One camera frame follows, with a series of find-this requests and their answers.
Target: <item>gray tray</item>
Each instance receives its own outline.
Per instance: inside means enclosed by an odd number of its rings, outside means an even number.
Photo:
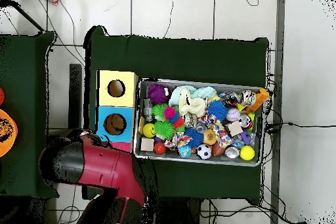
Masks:
[[[153,160],[169,160],[175,162],[195,162],[202,164],[221,164],[221,165],[235,165],[235,166],[257,166],[260,164],[263,157],[263,145],[264,145],[264,127],[265,127],[265,117],[263,110],[265,109],[265,104],[258,108],[255,112],[255,121],[253,125],[252,132],[256,133],[255,137],[255,157],[252,160],[246,161],[242,160],[240,157],[235,159],[229,159],[224,154],[222,156],[212,156],[207,160],[202,160],[196,156],[196,154],[192,154],[189,158],[180,158],[176,151],[167,149],[165,154],[156,154],[155,152],[146,152],[140,150],[141,135],[138,132],[138,123],[141,116],[143,116],[143,108],[144,108],[144,99],[148,98],[147,90],[148,86],[153,83],[162,84],[165,87],[168,87],[170,91],[172,91],[175,87],[182,85],[191,85],[195,88],[200,87],[213,87],[216,89],[217,93],[222,93],[225,91],[235,91],[240,92],[245,89],[249,89],[251,91],[257,92],[261,87],[250,87],[250,86],[236,86],[236,85],[225,85],[225,84],[213,84],[213,83],[200,83],[200,82],[189,82],[189,81],[178,81],[178,80],[167,80],[167,79],[158,79],[157,81],[152,81],[150,79],[140,79],[138,82],[138,100],[139,108],[136,110],[135,117],[135,133],[134,133],[134,141],[133,148],[134,153],[137,158],[150,158]]]

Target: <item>dark green cloth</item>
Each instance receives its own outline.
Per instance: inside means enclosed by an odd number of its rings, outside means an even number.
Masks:
[[[89,31],[85,43],[90,71],[90,129],[95,129],[97,70],[130,71],[140,78],[265,86],[266,38],[198,41],[108,37],[98,26]],[[160,196],[250,198],[259,202],[260,166],[153,162]]]
[[[0,195],[57,197],[37,161],[46,143],[46,53],[54,32],[35,37],[0,35],[0,106],[18,126],[12,149],[0,158]]]

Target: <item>yellow box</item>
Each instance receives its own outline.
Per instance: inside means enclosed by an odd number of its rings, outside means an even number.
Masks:
[[[134,107],[137,81],[134,72],[97,71],[97,105]]]

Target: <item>soccer ball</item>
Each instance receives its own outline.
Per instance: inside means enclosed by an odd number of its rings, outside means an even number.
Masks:
[[[202,160],[207,160],[211,156],[211,148],[206,144],[202,144],[197,148],[197,156]]]

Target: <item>blue box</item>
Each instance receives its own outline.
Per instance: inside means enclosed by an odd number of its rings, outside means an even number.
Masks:
[[[104,128],[104,121],[110,114],[119,114],[125,118],[126,128],[119,135],[111,135],[106,132]],[[98,129],[96,134],[102,139],[107,141],[106,135],[110,142],[128,142],[131,143],[133,139],[133,108],[129,107],[111,107],[111,106],[99,106],[98,107]]]

